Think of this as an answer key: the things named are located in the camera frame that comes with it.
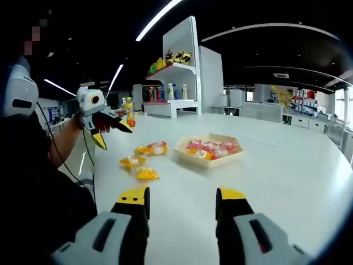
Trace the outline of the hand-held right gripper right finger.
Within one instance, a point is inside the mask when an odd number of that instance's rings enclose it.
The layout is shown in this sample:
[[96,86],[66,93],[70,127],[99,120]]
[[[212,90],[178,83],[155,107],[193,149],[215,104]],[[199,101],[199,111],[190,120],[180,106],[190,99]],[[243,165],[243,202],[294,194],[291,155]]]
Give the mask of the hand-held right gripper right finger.
[[310,264],[312,257],[288,241],[288,235],[245,196],[218,188],[215,208],[220,264]]

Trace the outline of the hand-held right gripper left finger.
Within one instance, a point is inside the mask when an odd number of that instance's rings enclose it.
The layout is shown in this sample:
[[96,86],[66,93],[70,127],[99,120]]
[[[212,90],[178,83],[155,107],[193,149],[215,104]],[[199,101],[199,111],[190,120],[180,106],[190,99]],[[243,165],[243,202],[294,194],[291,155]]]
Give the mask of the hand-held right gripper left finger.
[[144,264],[149,237],[149,187],[123,192],[110,212],[84,225],[51,254],[52,264]]

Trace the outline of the person's left hand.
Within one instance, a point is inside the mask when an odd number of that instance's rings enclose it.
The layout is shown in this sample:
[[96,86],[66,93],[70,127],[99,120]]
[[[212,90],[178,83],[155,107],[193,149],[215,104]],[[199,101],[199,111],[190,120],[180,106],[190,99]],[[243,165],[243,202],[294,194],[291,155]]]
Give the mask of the person's left hand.
[[[81,121],[82,114],[80,112],[74,115],[74,123],[75,125],[83,130],[84,125]],[[98,113],[92,115],[94,126],[101,132],[101,133],[109,133],[111,130],[111,125],[105,120],[102,116]]]

